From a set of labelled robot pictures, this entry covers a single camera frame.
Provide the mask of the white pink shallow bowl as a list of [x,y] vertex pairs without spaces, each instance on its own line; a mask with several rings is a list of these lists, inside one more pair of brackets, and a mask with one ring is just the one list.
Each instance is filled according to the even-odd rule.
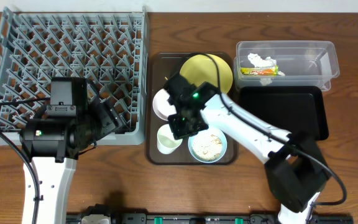
[[169,97],[167,91],[161,89],[155,94],[152,101],[154,113],[164,121],[167,121],[170,115],[177,113],[175,107],[168,102]]

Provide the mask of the pale green cup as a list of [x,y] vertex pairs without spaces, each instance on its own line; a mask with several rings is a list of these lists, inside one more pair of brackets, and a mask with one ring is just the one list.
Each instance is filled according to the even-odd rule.
[[169,124],[164,124],[157,131],[157,149],[162,154],[171,154],[182,144],[182,142],[182,139],[174,138]]

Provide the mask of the light blue bowl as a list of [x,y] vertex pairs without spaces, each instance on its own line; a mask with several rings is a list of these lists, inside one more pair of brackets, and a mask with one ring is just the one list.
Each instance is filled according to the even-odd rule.
[[210,127],[188,139],[190,154],[199,162],[211,164],[223,158],[227,150],[225,134]]

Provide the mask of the yellow orange snack wrapper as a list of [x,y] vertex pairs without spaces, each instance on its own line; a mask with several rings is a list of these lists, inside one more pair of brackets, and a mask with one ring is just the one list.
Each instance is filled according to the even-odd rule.
[[278,74],[278,66],[272,67],[254,67],[254,68],[241,68],[241,73],[243,75],[253,75],[253,76],[276,76]]

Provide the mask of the white tissue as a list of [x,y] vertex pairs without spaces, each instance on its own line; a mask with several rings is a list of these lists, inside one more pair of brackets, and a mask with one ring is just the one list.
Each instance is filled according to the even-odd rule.
[[[248,58],[249,62],[253,65],[253,67],[251,67],[251,68],[272,67],[272,66],[277,65],[277,61],[275,59],[272,59],[271,57],[266,57],[265,59],[263,59],[258,54],[250,53],[247,56],[247,58]],[[283,73],[282,71],[280,71],[278,69],[278,74],[276,76],[284,77],[285,73]],[[276,77],[276,76],[255,76],[255,77],[260,77],[260,84],[262,86],[267,86],[272,83],[272,78]]]

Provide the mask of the rice and food scraps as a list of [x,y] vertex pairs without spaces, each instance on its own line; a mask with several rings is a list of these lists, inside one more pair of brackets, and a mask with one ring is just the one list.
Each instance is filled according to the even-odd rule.
[[195,138],[191,148],[198,159],[211,162],[220,157],[223,143],[216,135],[206,134]]

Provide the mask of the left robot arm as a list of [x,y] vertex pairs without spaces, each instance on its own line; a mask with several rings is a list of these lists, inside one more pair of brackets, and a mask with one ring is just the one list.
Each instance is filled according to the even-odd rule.
[[89,145],[125,125],[113,108],[95,100],[68,104],[52,100],[21,131],[30,159],[25,172],[23,223],[65,223],[76,163]]

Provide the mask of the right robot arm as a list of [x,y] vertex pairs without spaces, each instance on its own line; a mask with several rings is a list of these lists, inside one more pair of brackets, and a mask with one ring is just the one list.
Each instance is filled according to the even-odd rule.
[[309,223],[326,182],[333,177],[315,140],[272,126],[210,90],[170,90],[176,113],[168,117],[175,138],[216,128],[248,149],[264,165],[268,186],[281,203],[280,223]]

